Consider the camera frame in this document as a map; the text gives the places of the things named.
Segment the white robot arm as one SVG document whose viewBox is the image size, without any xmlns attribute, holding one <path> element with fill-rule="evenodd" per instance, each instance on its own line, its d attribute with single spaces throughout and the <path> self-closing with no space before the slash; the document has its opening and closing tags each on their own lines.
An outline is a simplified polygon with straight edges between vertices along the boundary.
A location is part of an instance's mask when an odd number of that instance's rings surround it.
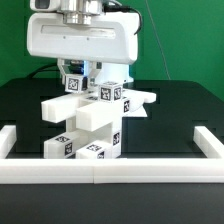
<svg viewBox="0 0 224 224">
<path fill-rule="evenodd" d="M 93 16 L 90 25 L 65 24 L 59 13 L 35 13 L 28 22 L 27 49 L 32 56 L 101 62 L 97 83 L 129 81 L 137 60 L 136 13 Z"/>
</svg>

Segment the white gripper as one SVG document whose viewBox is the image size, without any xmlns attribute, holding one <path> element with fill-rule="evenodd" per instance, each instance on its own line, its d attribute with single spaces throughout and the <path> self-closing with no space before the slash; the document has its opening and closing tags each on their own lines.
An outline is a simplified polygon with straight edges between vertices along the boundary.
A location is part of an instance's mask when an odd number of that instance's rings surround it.
<svg viewBox="0 0 224 224">
<path fill-rule="evenodd" d="M 102 63 L 132 64 L 137 60 L 138 15 L 106 13 L 90 25 L 64 24 L 59 13 L 35 13 L 28 22 L 27 49 L 32 56 L 59 58 L 62 83 L 70 75 L 70 60 L 87 63 L 88 85 L 94 86 Z"/>
</svg>

